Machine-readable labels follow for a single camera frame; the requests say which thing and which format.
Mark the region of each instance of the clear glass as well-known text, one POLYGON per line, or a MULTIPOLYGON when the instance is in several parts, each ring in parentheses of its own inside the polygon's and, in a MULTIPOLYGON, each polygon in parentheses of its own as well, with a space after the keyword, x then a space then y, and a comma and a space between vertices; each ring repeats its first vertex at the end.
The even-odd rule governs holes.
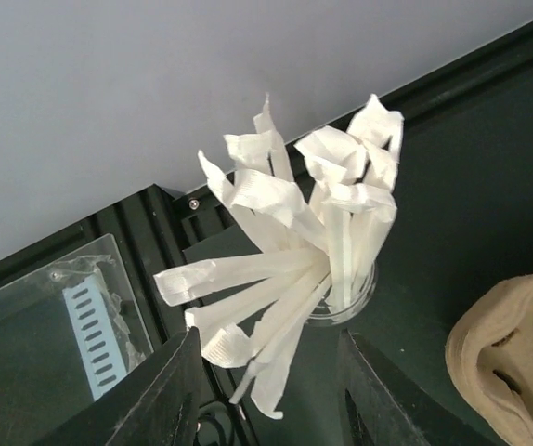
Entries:
POLYGON ((85 409, 150 352, 111 235, 1 287, 0 444, 31 444, 85 409), (91 341, 87 317, 97 321, 91 341), (103 361, 95 362, 99 352, 103 361), (91 369, 104 361, 113 378, 109 384, 99 380, 96 388, 91 369))
POLYGON ((332 327, 333 325, 338 325, 354 318, 366 307, 368 302, 370 302, 376 288, 377 280, 378 272, 376 263, 374 262, 371 266, 370 274, 346 305, 343 305, 340 308, 332 306, 329 301, 329 297, 331 296, 331 289, 329 289, 305 322, 306 325, 314 327, 332 327))

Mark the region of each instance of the bundle of straws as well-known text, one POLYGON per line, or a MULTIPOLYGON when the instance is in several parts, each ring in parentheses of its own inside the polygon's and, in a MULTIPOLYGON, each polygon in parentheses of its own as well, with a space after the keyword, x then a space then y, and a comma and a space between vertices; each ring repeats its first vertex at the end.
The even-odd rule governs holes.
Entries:
POLYGON ((202 151, 199 160, 209 189, 261 254, 203 260, 160 272, 155 281, 170 306, 257 282, 187 309, 186 323, 198 327, 210 363, 247 365, 230 402, 238 403, 254 380, 256 407, 281 419, 276 407, 306 320, 325 297, 333 308, 350 303, 395 221, 403 117, 372 95, 346 132, 325 126, 297 141, 316 181, 309 203, 294 182, 268 97, 253 121, 255 134, 225 135, 235 162, 233 184, 202 151), (239 324, 264 308, 248 336, 239 324))

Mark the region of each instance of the straw wrapper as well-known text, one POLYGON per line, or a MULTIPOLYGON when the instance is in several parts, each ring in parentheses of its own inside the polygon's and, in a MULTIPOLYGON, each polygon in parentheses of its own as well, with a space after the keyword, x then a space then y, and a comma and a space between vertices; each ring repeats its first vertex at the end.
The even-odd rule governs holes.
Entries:
POLYGON ((316 184, 307 203, 293 181, 288 152, 270 116, 268 97, 255 134, 226 135, 236 164, 233 184, 199 152, 207 185, 261 251, 203 260, 155 275, 167 305, 252 286, 185 311, 201 335, 202 356, 224 367, 247 366, 230 401, 253 382, 256 407, 274 419, 306 321, 321 302, 347 308, 368 279, 396 215, 392 191, 403 118, 371 96, 346 132, 322 127, 295 143, 316 184), (265 309, 253 332, 240 323, 265 309))

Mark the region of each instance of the gray wall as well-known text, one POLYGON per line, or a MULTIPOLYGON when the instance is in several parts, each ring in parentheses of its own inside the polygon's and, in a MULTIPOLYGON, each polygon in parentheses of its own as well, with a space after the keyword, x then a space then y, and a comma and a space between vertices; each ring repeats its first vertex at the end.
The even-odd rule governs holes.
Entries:
POLYGON ((230 168, 533 20, 533 0, 0 0, 0 259, 156 182, 230 168))

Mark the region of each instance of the glass jar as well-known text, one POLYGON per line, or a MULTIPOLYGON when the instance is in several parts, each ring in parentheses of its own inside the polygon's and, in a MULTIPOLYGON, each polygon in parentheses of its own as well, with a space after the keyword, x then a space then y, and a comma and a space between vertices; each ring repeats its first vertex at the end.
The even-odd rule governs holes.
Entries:
POLYGON ((370 274, 359 287, 356 293, 353 293, 348 303, 332 305, 329 297, 331 296, 331 288, 326 292, 324 297, 320 300, 312 314, 305 322, 306 325, 314 327, 332 327, 339 323, 347 322, 355 317, 368 302, 376 288, 378 280, 378 272, 375 262, 371 266, 370 274))

